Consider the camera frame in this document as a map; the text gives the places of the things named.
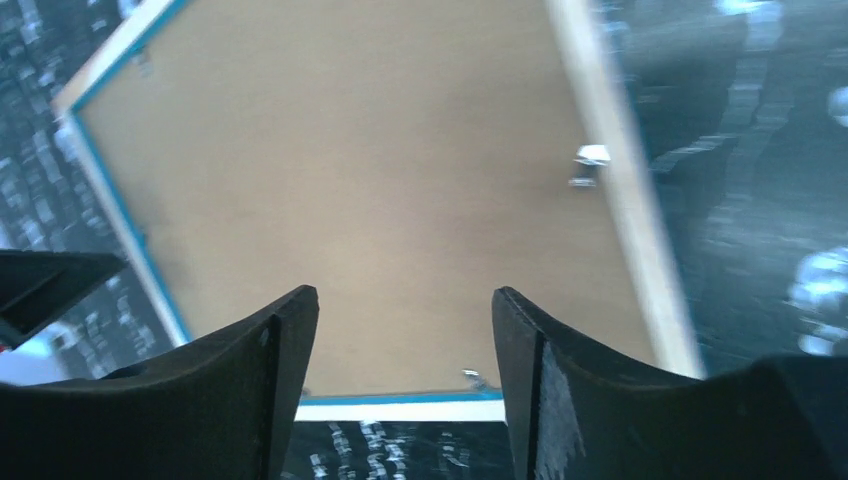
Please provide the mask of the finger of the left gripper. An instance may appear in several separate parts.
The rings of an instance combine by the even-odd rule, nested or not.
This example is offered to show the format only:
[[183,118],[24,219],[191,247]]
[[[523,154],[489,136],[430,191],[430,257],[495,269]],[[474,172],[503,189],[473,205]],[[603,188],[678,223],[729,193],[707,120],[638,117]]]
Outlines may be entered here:
[[111,253],[1,251],[1,345],[18,348],[125,269]]

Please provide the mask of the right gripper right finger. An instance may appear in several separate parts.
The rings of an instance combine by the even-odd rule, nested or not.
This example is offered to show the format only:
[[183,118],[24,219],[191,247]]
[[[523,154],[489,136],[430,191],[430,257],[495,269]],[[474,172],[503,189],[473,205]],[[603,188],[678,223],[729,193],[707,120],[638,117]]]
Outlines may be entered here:
[[624,355],[510,287],[491,311],[519,479],[847,475],[843,357],[769,357],[699,380]]

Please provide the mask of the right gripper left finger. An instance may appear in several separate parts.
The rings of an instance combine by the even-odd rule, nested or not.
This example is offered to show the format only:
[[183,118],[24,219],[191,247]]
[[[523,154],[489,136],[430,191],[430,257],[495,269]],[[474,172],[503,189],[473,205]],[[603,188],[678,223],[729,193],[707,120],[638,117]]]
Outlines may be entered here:
[[319,317],[302,285],[97,380],[1,389],[5,479],[277,479]]

